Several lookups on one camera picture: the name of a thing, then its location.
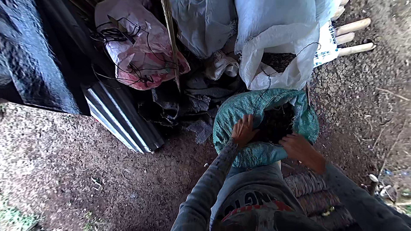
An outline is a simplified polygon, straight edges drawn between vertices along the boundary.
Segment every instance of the debris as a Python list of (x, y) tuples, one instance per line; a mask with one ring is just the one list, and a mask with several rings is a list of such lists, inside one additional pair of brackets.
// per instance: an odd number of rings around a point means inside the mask
[(378, 178), (374, 176), (374, 174), (368, 175), (369, 178), (371, 179), (371, 185), (368, 188), (368, 193), (373, 196), (375, 194), (375, 189), (377, 188), (378, 185)]
[(213, 120), (209, 115), (203, 115), (186, 129), (196, 133), (196, 143), (201, 144), (212, 134)]

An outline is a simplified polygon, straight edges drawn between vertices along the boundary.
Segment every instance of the twig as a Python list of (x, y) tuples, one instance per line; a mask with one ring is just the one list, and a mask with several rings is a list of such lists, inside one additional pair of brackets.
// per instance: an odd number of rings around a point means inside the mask
[(381, 180), (381, 184), (383, 184), (383, 189), (386, 190), (386, 193), (387, 193), (388, 197), (390, 198), (390, 200), (391, 200), (393, 203), (395, 203), (394, 199), (392, 198), (392, 196), (391, 196), (390, 193), (388, 192), (388, 189), (386, 189), (386, 186), (385, 186), (383, 180)]
[(372, 150), (374, 150), (375, 145), (377, 145), (378, 141), (379, 141), (380, 138), (381, 138), (381, 134), (383, 133), (384, 130), (385, 130), (385, 127), (383, 127), (383, 128), (381, 129), (380, 134), (378, 135), (377, 139), (375, 140), (374, 144), (372, 145)]
[(126, 179), (127, 181), (131, 181), (131, 180), (127, 179), (127, 178), (124, 176), (123, 173), (121, 173), (121, 175), (122, 175), (122, 176), (124, 177), (124, 179)]
[(95, 190), (97, 190), (97, 191), (103, 190), (103, 186), (102, 186), (100, 183), (98, 183), (96, 179), (94, 179), (93, 177), (90, 177), (90, 178), (91, 178), (91, 180), (92, 180), (96, 185), (98, 185), (99, 188), (100, 188), (100, 189), (97, 189), (97, 188), (93, 187)]
[(360, 145), (362, 145), (363, 143), (360, 141), (360, 138), (355, 134), (355, 133), (353, 133), (354, 134), (354, 136), (357, 138), (357, 140), (358, 140), (358, 142), (360, 143)]
[(410, 101), (410, 99), (405, 98), (405, 97), (402, 96), (402, 95), (395, 94), (395, 93), (392, 92), (392, 91), (389, 91), (389, 90), (386, 90), (386, 89), (382, 89), (382, 88), (377, 88), (377, 87), (376, 87), (375, 89), (380, 90), (380, 91), (383, 91), (383, 92), (386, 92), (386, 93), (390, 93), (390, 94), (395, 95), (396, 97), (401, 98), (401, 99), (403, 99), (403, 100)]
[(76, 170), (79, 170), (79, 171), (84, 172), (84, 171), (87, 171), (87, 169), (89, 169), (89, 168), (86, 168), (86, 169), (76, 169)]
[(403, 124), (403, 126), (402, 126), (402, 129), (401, 129), (401, 131), (398, 133), (397, 138), (395, 139), (395, 142), (394, 142), (393, 145), (391, 146), (391, 148), (390, 148), (390, 150), (388, 151), (387, 155), (383, 155), (384, 162), (383, 162), (383, 165), (381, 166), (380, 172), (378, 173), (378, 178), (381, 176), (381, 173), (382, 173), (385, 165), (387, 164), (387, 159), (386, 159), (386, 158), (390, 156), (391, 151), (394, 149), (394, 146), (398, 143), (399, 137), (401, 136), (402, 132), (404, 131), (404, 127), (405, 127), (406, 123), (407, 123), (407, 120), (404, 121), (404, 124)]

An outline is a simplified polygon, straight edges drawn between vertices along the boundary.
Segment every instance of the dark soil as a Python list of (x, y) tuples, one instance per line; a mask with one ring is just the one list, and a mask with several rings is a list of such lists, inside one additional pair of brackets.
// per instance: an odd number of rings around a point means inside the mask
[(264, 53), (261, 61), (272, 67), (275, 71), (281, 73), (285, 71), (285, 68), (295, 57), (296, 55), (292, 53)]
[(286, 103), (273, 110), (264, 112), (264, 119), (258, 129), (260, 131), (253, 141), (278, 143), (287, 134), (293, 133), (294, 112), (291, 104)]

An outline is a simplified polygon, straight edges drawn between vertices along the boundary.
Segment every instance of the teal woven sack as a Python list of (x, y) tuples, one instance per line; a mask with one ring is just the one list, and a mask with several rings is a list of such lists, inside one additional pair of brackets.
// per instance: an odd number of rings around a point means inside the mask
[[(320, 130), (318, 117), (314, 110), (308, 107), (305, 92), (273, 88), (233, 95), (221, 105), (214, 120), (212, 134), (217, 153), (220, 153), (224, 148), (231, 137), (234, 124), (244, 114), (254, 115), (253, 127), (257, 128), (264, 118), (264, 111), (287, 102), (293, 105), (293, 131), (303, 135), (310, 143), (314, 144)], [(286, 157), (287, 153), (279, 144), (252, 142), (238, 152), (233, 166), (253, 168), (271, 164)]]

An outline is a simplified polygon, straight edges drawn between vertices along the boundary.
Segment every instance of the wooden pole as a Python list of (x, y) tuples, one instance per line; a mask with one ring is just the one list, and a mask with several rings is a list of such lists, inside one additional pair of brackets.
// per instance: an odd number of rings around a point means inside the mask
[(173, 53), (173, 62), (175, 63), (175, 82), (177, 83), (178, 91), (181, 92), (180, 89), (180, 79), (179, 79), (179, 71), (178, 71), (178, 59), (177, 59), (177, 45), (175, 43), (175, 36), (174, 36), (174, 28), (173, 28), (173, 16), (171, 11), (171, 3), (170, 0), (161, 0), (161, 4), (163, 5), (164, 15), (166, 17), (167, 23), (167, 30), (169, 31), (169, 39), (171, 45), (171, 52)]

